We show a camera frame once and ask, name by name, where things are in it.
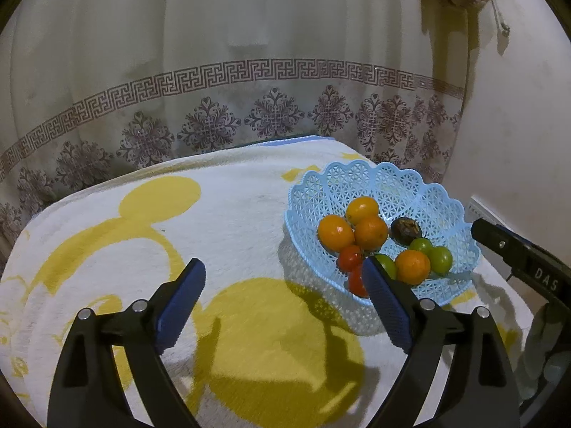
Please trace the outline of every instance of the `curtain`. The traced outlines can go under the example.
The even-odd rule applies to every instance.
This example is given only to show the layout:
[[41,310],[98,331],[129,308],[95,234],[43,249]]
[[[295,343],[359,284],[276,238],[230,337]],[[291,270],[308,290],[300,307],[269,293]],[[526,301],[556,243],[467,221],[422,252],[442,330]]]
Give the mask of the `curtain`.
[[0,231],[165,160],[299,134],[441,181],[466,16],[446,0],[23,0],[0,35]]

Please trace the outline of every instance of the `passion fruit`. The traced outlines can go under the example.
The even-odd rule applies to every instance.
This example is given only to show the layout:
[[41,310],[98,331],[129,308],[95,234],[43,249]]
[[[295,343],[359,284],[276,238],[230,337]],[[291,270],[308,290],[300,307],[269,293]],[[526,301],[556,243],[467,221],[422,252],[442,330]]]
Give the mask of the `passion fruit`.
[[423,231],[416,220],[399,217],[390,224],[390,237],[395,243],[409,247],[416,238],[423,237]]

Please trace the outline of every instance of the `yellow cartoon print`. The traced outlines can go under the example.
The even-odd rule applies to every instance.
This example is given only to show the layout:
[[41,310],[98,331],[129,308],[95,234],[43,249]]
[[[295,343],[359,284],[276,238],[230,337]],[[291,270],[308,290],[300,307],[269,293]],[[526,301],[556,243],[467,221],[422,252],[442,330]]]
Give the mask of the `yellow cartoon print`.
[[359,153],[341,153],[341,157],[349,161],[353,161],[355,159],[366,159],[363,155]]
[[193,413],[208,385],[256,426],[316,428],[337,420],[359,396],[365,369],[359,340],[314,291],[246,280],[220,291],[204,310],[197,304],[192,319],[198,345],[186,402]]
[[10,323],[8,322],[8,312],[0,311],[0,345],[10,342]]
[[54,295],[85,260],[98,250],[120,241],[147,238],[157,242],[168,255],[170,279],[175,279],[185,267],[173,245],[151,224],[181,215],[201,197],[200,185],[188,177],[154,178],[136,187],[119,205],[119,217],[80,231],[68,238],[39,269],[26,288],[22,302],[39,284]]
[[520,337],[520,333],[517,330],[511,330],[503,327],[501,323],[497,323],[496,326],[498,327],[498,331],[500,332],[500,337],[502,342],[504,343],[504,347],[506,352],[509,354],[512,346],[514,343],[517,342],[517,339]]
[[10,362],[12,363],[12,375],[16,378],[24,378],[28,375],[28,364],[21,357],[11,357]]
[[294,182],[296,180],[299,181],[308,170],[315,170],[316,172],[319,172],[321,169],[315,164],[306,167],[305,169],[293,168],[283,173],[282,178],[287,182]]
[[[121,299],[115,294],[107,294],[90,302],[87,307],[93,309],[96,314],[103,315],[122,311],[123,303],[121,302]],[[53,334],[51,336],[60,346],[64,345],[64,338],[74,320],[75,317],[66,323],[64,331],[62,331],[61,334]],[[123,389],[126,390],[129,386],[131,386],[133,376],[127,362],[127,354],[125,354],[125,349],[121,346],[113,346],[113,356],[115,357],[115,365],[117,367],[121,386],[123,386]]]

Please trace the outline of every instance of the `white wall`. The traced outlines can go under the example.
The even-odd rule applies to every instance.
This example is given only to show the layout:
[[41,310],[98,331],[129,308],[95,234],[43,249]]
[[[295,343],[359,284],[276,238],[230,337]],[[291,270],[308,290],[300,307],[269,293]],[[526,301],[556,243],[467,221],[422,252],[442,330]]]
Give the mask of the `white wall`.
[[488,4],[444,186],[571,265],[571,42],[544,0],[498,4],[511,35],[505,46]]

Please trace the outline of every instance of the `green cherry tomato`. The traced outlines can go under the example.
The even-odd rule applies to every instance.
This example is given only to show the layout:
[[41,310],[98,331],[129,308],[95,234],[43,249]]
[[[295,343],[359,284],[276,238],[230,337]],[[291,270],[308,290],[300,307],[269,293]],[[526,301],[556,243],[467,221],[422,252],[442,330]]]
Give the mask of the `green cherry tomato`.
[[435,246],[428,252],[430,268],[438,275],[446,275],[452,267],[452,253],[446,246]]
[[410,243],[409,249],[413,251],[420,251],[421,253],[428,254],[432,249],[432,243],[427,238],[416,238]]
[[375,254],[375,259],[383,266],[390,278],[396,280],[396,265],[386,254]]

